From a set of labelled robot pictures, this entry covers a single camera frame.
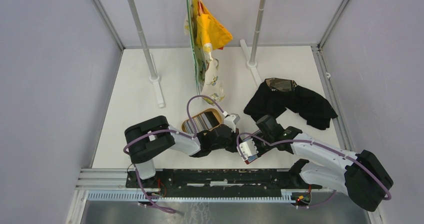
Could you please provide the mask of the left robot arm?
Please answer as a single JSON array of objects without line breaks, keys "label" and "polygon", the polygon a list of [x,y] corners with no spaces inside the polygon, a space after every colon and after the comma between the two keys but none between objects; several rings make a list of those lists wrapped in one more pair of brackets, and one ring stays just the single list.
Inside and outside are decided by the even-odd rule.
[{"label": "left robot arm", "polygon": [[239,120],[239,115],[232,113],[224,118],[223,124],[212,130],[190,134],[169,125],[167,118],[159,115],[128,127],[124,131],[126,146],[123,151],[134,164],[139,183],[151,188],[157,182],[153,158],[168,149],[194,158],[205,157],[221,149],[235,152]]}]

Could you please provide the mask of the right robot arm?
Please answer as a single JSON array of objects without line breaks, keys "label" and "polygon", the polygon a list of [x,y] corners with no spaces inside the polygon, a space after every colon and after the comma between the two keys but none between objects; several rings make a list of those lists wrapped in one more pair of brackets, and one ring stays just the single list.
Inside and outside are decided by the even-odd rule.
[{"label": "right robot arm", "polygon": [[360,153],[322,143],[306,132],[265,115],[256,121],[259,136],[253,138],[252,158],[277,149],[299,156],[289,169],[289,183],[295,188],[318,185],[347,195],[360,208],[374,212],[382,201],[392,198],[394,182],[370,151]]}]

